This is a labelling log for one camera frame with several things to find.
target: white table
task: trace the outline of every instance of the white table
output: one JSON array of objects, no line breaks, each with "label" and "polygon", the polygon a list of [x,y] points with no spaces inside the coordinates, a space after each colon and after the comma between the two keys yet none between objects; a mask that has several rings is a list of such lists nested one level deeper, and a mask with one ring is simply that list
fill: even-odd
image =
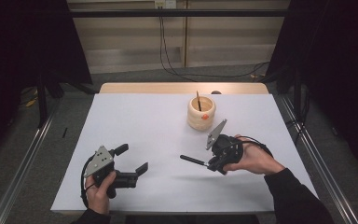
[{"label": "white table", "polygon": [[[133,172],[144,162],[149,170],[135,189],[117,189],[111,212],[125,214],[250,214],[273,211],[272,196],[262,175],[237,171],[224,176],[179,156],[207,161],[207,133],[186,123],[186,105],[193,94],[97,94],[52,211],[73,214],[85,207],[79,197],[84,162],[100,145],[129,144],[115,157],[116,168]],[[315,195],[315,189],[287,132],[272,95],[210,95],[217,105],[214,124],[227,119],[222,133],[252,136],[290,168]]]}]

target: beige wall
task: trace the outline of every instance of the beige wall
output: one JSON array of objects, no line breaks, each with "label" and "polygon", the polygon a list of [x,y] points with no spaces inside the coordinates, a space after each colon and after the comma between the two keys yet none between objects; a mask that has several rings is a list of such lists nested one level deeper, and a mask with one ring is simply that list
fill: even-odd
[{"label": "beige wall", "polygon": [[[177,1],[178,8],[192,9],[274,9],[287,8],[288,4],[289,0]],[[151,9],[154,8],[154,1],[68,0],[68,5],[71,9]],[[122,69],[125,64],[140,69],[161,67],[158,18],[87,18],[74,21],[89,66],[99,67],[91,69],[91,73],[114,72],[114,67]],[[164,18],[170,61],[176,67],[269,61],[282,21],[283,18]],[[137,50],[145,55],[144,62]],[[120,52],[126,52],[123,64],[117,58]],[[129,54],[135,54],[134,60]]]}]

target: person's left hand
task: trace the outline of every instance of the person's left hand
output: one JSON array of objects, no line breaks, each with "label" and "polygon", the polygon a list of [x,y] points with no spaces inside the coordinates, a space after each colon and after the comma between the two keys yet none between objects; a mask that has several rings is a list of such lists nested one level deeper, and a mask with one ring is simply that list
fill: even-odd
[{"label": "person's left hand", "polygon": [[116,172],[113,171],[103,180],[99,188],[93,185],[95,181],[92,175],[86,178],[85,186],[86,188],[89,187],[86,192],[89,209],[99,214],[109,215],[109,198],[107,197],[106,191],[109,186],[113,184],[115,178]]}]

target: human hand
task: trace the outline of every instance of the human hand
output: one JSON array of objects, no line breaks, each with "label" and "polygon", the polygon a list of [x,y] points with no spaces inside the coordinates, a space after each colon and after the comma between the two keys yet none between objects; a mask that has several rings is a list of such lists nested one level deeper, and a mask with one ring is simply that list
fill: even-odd
[{"label": "human hand", "polygon": [[101,184],[100,187],[96,187],[94,178],[92,175],[86,178],[86,194],[87,200],[89,202],[89,209],[92,209],[94,212],[108,215],[109,214],[109,198],[107,197],[106,191],[111,184],[115,181],[116,172],[111,172]]},{"label": "human hand", "polygon": [[[235,135],[241,141],[249,141],[239,134]],[[247,170],[257,175],[273,175],[284,169],[280,163],[275,161],[267,152],[255,144],[245,143],[242,158],[238,163],[230,163],[223,167],[224,171]]]}]

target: wooden pencil holder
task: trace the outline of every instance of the wooden pencil holder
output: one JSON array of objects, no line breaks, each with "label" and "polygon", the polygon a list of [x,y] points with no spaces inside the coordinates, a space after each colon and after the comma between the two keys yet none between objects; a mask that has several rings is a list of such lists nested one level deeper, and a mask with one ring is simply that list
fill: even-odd
[{"label": "wooden pencil holder", "polygon": [[205,131],[213,125],[216,104],[213,99],[200,96],[200,107],[197,97],[190,100],[187,107],[187,123],[195,130]]}]

